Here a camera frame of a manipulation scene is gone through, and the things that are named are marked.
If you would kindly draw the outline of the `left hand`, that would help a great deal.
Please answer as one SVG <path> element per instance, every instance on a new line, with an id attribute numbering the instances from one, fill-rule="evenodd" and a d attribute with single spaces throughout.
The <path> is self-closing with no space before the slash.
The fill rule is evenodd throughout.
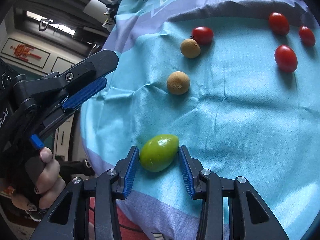
<path id="1" fill-rule="evenodd" d="M 60 177 L 60 165 L 53 158 L 51 150 L 42 148 L 37 156 L 30 158 L 25 168 L 34 185 L 34 192 L 40 200 L 34 204 L 18 190 L 12 194 L 12 203 L 25 211 L 39 211 L 50 208 L 66 184 Z"/>

